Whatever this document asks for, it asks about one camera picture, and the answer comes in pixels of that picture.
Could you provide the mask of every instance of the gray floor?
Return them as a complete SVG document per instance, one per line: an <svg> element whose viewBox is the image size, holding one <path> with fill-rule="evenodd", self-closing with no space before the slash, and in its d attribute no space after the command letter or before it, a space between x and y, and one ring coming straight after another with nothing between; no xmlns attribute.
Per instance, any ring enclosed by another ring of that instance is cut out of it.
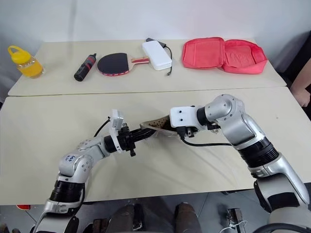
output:
<svg viewBox="0 0 311 233"><path fill-rule="evenodd" d="M266 223L268 213L259 205L254 190L247 190L229 195L220 192L172 195L141 199L100 201L92 205L83 205L77 216L80 219L79 230L95 218L109 218L118 208L128 203L141 203L144 206L145 221L148 230L173 233L173 215L175 206L181 202L190 203L196 210L203 232L217 233L225 226L228 208L241 208L246 232L250 233ZM0 223L6 223L9 229L18 228L21 233L28 233L39 218L43 206L34 205L29 211L22 211L15 206L0 206Z"/></svg>

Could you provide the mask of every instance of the red bag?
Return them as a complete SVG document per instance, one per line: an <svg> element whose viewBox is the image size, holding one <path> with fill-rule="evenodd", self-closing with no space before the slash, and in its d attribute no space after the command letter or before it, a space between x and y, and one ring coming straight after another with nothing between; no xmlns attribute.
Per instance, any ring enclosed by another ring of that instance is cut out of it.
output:
<svg viewBox="0 0 311 233"><path fill-rule="evenodd" d="M261 47L245 40L227 40L220 37L190 40L184 44L184 67L208 69L222 67L238 74L260 74L268 59Z"/></svg>

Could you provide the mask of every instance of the white table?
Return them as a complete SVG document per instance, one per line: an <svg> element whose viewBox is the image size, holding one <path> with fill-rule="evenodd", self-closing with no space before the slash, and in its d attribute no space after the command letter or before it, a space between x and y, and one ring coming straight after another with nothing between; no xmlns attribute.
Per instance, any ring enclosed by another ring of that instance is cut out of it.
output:
<svg viewBox="0 0 311 233"><path fill-rule="evenodd" d="M209 70L184 68L181 63L181 53L186 40L163 40L163 42L173 52L171 76L166 76L168 69L155 71L151 64L142 64L135 65L126 75L107 77L99 73L96 63L83 82L75 81L73 75L89 54L96 52L97 61L104 55L116 52L142 57L144 56L141 48L143 40L43 43L36 58L43 64L45 74L37 79L21 76L9 95L164 92L286 85L270 62L259 75L231 74L217 68Z"/></svg>
<svg viewBox="0 0 311 233"><path fill-rule="evenodd" d="M167 115L174 106L205 105L228 93L311 181L311 122L285 87L165 93L9 97L0 112L0 205L41 204L50 196L59 159L92 137L112 108L130 129ZM196 143L226 142L200 132ZM136 156L114 153L93 169L87 201L234 190L253 187L245 162L231 147L194 148L177 138L136 143Z"/></svg>

